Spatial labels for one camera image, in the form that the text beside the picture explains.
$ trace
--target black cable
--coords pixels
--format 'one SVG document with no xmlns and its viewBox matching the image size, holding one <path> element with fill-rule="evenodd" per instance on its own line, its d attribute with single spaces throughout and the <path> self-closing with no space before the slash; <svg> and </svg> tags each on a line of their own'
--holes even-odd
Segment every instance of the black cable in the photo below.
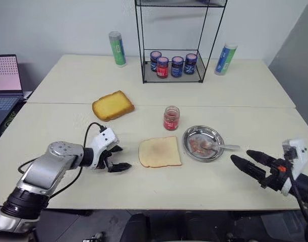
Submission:
<svg viewBox="0 0 308 242">
<path fill-rule="evenodd" d="M 85 148 L 85 146 L 86 146 L 89 129 L 91 128 L 92 125 L 98 125 L 99 128 L 100 128 L 100 132 L 102 132 L 106 129 L 106 127 L 102 126 L 101 124 L 99 124 L 97 122 L 90 123 L 89 126 L 87 127 L 87 130 L 86 130 L 85 135 L 84 135 L 83 148 Z M 82 167 L 80 167 L 79 173 L 77 174 L 77 176 L 74 178 L 74 180 L 72 182 L 70 182 L 65 187 L 63 187 L 61 190 L 59 190 L 56 193 L 54 193 L 53 195 L 51 195 L 49 198 L 51 199 L 51 198 L 55 197 L 56 195 L 60 194 L 61 192 L 63 192 L 64 190 L 66 190 L 67 188 L 69 188 L 73 183 L 76 182 L 76 180 L 80 177 L 81 173 L 82 173 Z"/>
<path fill-rule="evenodd" d="M 291 182 L 291 187 L 292 187 L 293 192 L 295 194 L 295 197 L 297 199 L 298 205 L 300 207 L 300 211 L 301 211 L 301 213 L 302 213 L 302 215 L 303 215 L 303 217 L 304 217 L 304 219 L 307 223 L 305 231 L 304 231 L 304 237 L 305 237 L 305 241 L 308 242 L 308 214 L 307 214 L 305 207 L 302 203 L 302 199 L 301 199 L 300 193 L 298 191 L 298 188 L 296 186 L 296 182 L 295 182 L 295 179 L 292 175 L 291 169 L 288 169 L 288 170 L 289 170 L 288 174 L 289 174 L 289 179 L 290 179 L 290 182 Z"/>
<path fill-rule="evenodd" d="M 56 195 L 60 194 L 61 192 L 63 192 L 64 190 L 66 190 L 67 188 L 69 188 L 73 183 L 76 182 L 76 180 L 80 177 L 81 175 L 81 172 L 82 172 L 82 167 L 80 167 L 80 170 L 79 170 L 79 173 L 77 174 L 77 176 L 73 179 L 72 182 L 70 182 L 69 184 L 67 184 L 65 187 L 63 187 L 61 190 L 58 190 L 56 193 L 52 194 L 51 196 L 49 196 L 49 198 L 53 198 L 55 197 Z"/>
<path fill-rule="evenodd" d="M 32 230 L 32 235 L 33 235 L 33 241 L 34 241 L 34 242 L 40 242 L 40 241 L 41 241 L 41 240 L 39 239 L 39 237 L 38 237 L 37 232 L 36 232 L 36 228 L 33 228 L 33 230 Z"/>
<path fill-rule="evenodd" d="M 22 168 L 23 168 L 25 165 L 27 165 L 27 164 L 33 162 L 33 161 L 36 160 L 36 159 L 37 159 L 37 158 L 32 159 L 32 160 L 30 160 L 30 161 L 27 161 L 27 162 L 25 162 L 24 164 L 20 165 L 20 166 L 17 168 L 17 171 L 18 171 L 20 174 L 24 174 L 25 172 L 22 170 Z"/>
</svg>

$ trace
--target blue canister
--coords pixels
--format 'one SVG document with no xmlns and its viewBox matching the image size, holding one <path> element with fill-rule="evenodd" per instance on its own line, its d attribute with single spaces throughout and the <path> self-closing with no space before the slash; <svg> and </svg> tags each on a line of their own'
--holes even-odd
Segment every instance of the blue canister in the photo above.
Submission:
<svg viewBox="0 0 308 242">
<path fill-rule="evenodd" d="M 183 63 L 184 59 L 180 56 L 174 56 L 172 58 L 172 69 L 171 74 L 174 77 L 181 77 L 183 74 Z"/>
<path fill-rule="evenodd" d="M 150 52 L 150 69 L 157 72 L 157 59 L 162 56 L 162 53 L 159 51 Z"/>
<path fill-rule="evenodd" d="M 218 64 L 216 65 L 216 68 L 214 71 L 215 74 L 224 75 L 226 73 L 237 47 L 238 46 L 236 44 L 226 43 L 224 45 L 224 48 L 221 52 Z"/>
<path fill-rule="evenodd" d="M 184 65 L 184 73 L 191 75 L 195 71 L 196 61 L 198 57 L 196 54 L 187 54 L 185 58 L 185 65 Z"/>
</svg>

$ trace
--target white table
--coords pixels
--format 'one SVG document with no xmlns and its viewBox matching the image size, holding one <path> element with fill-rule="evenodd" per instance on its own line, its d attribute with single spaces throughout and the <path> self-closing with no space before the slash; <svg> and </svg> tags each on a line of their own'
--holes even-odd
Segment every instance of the white table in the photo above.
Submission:
<svg viewBox="0 0 308 242">
<path fill-rule="evenodd" d="M 180 107 L 176 131 L 162 125 L 163 106 L 138 106 L 134 112 L 106 123 L 119 136 L 124 151 L 118 162 L 133 167 L 124 173 L 84 169 L 77 182 L 50 201 L 49 208 L 70 209 L 295 209 L 294 197 L 262 189 L 236 168 L 231 154 L 248 158 L 246 149 L 282 156 L 281 142 L 301 137 L 308 145 L 308 126 L 294 108 Z M 0 138 L 0 205 L 20 178 L 17 167 L 43 154 L 49 143 L 64 140 L 82 144 L 90 122 L 99 121 L 89 104 L 28 103 Z M 181 137 L 193 125 L 215 128 L 229 144 L 243 150 L 224 154 L 215 162 L 201 163 L 184 153 Z M 89 141 L 95 135 L 92 129 Z M 145 168 L 139 163 L 142 140 L 177 136 L 182 166 Z M 69 171 L 61 187 L 77 170 Z"/>
<path fill-rule="evenodd" d="M 64 55 L 29 99 L 31 103 L 92 103 L 123 91 L 134 105 L 292 107 L 262 60 L 233 60 L 225 76 L 211 60 L 204 83 L 147 83 L 139 58 L 119 68 L 111 56 Z"/>
</svg>

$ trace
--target laptop keyboard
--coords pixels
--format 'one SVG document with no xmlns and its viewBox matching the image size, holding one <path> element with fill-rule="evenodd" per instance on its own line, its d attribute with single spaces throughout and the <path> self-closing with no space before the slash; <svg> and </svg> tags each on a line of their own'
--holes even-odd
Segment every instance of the laptop keyboard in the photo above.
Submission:
<svg viewBox="0 0 308 242">
<path fill-rule="evenodd" d="M 12 108 L 18 97 L 0 97 L 0 111 L 7 111 Z"/>
</svg>

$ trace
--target blue jar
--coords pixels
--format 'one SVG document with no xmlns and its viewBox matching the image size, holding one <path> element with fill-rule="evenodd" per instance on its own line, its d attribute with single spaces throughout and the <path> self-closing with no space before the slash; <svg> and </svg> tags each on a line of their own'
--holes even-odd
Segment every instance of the blue jar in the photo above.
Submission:
<svg viewBox="0 0 308 242">
<path fill-rule="evenodd" d="M 150 69 L 157 72 L 157 59 L 162 56 L 162 53 L 159 51 L 150 52 Z"/>
<path fill-rule="evenodd" d="M 181 77 L 183 74 L 183 63 L 184 59 L 180 56 L 174 56 L 172 58 L 172 69 L 171 74 L 174 77 Z"/>
<path fill-rule="evenodd" d="M 188 75 L 192 75 L 195 71 L 196 61 L 198 57 L 196 54 L 187 54 L 185 58 L 185 65 L 184 65 L 184 73 Z"/>
</svg>

